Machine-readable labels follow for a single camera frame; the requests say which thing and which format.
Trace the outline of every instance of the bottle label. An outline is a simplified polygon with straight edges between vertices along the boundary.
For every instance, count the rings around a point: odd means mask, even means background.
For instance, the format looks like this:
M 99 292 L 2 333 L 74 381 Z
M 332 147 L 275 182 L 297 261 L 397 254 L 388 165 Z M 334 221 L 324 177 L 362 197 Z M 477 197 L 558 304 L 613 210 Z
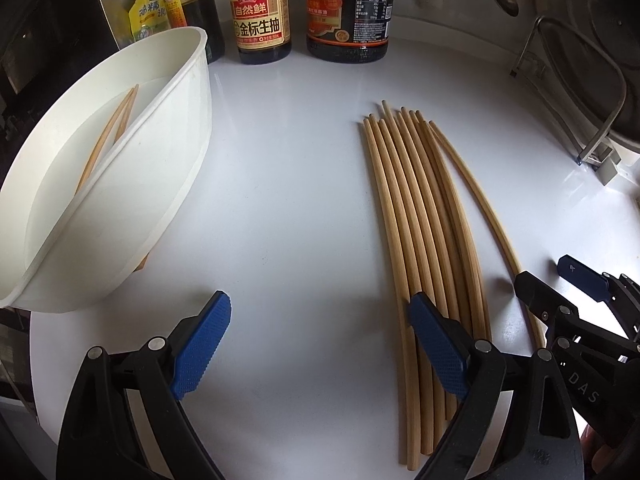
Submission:
M 236 42 L 243 50 L 289 41 L 289 0 L 230 0 Z
M 181 0 L 164 0 L 164 6 L 166 7 L 166 15 L 169 18 L 169 23 L 171 23 L 171 28 L 187 26 Z
M 341 46 L 385 44 L 392 4 L 393 0 L 306 0 L 307 35 Z

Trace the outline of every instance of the white countertop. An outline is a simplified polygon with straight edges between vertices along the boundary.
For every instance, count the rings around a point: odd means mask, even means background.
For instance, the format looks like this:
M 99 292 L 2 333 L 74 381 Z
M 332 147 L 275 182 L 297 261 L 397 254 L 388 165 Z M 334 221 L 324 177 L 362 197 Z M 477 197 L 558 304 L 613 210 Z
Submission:
M 229 480 L 415 477 L 398 464 L 392 274 L 358 131 L 382 99 L 435 120 L 524 268 L 566 294 L 581 317 L 622 334 L 605 306 L 555 276 L 552 262 L 569 253 L 599 272 L 640 278 L 637 205 L 572 161 L 542 105 L 508 70 L 395 39 L 375 64 L 331 64 L 294 39 L 294 52 L 275 64 L 243 66 L 231 53 L 209 67 L 209 152 L 145 269 L 101 304 L 33 313 L 34 394 L 54 440 L 91 346 L 137 349 L 220 289 L 232 300 L 231 325 L 182 405 Z M 494 343 L 530 353 L 508 272 L 461 193 Z

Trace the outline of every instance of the hand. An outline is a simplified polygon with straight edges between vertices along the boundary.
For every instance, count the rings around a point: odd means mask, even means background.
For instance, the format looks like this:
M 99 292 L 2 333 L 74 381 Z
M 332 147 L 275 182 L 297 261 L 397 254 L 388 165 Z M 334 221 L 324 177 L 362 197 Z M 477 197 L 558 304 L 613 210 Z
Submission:
M 590 464 L 591 469 L 597 474 L 611 462 L 615 449 L 611 449 L 604 443 L 603 439 L 587 426 L 580 437 L 582 447 L 582 457 L 585 464 Z

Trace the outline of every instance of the red and gold label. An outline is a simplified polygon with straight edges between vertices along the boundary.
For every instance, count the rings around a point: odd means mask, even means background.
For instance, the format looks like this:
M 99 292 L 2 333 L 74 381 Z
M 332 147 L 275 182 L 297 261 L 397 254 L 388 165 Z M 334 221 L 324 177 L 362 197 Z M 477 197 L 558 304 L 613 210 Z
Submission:
M 289 0 L 230 2 L 239 48 L 270 48 L 289 41 Z
M 171 28 L 186 27 L 187 19 L 182 11 L 182 2 L 180 0 L 164 0 L 166 15 L 171 23 Z
M 342 25 L 342 0 L 306 0 L 306 15 L 311 36 L 318 37 L 339 30 Z

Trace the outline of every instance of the blue rubber pad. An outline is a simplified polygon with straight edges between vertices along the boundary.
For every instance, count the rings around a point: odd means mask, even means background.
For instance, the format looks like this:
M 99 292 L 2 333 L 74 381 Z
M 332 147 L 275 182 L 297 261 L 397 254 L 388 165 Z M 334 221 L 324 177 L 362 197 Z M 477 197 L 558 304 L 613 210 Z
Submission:
M 431 310 L 424 298 L 420 294 L 411 298 L 408 307 L 409 321 L 444 389 L 464 400 L 469 391 L 466 361 L 440 324 L 440 314 L 434 312 L 435 307 Z
M 558 276 L 579 288 L 593 301 L 599 303 L 611 299 L 607 279 L 568 254 L 558 260 Z
M 198 387 L 218 344 L 231 322 L 231 300 L 221 293 L 202 316 L 182 351 L 175 359 L 171 391 L 177 400 Z

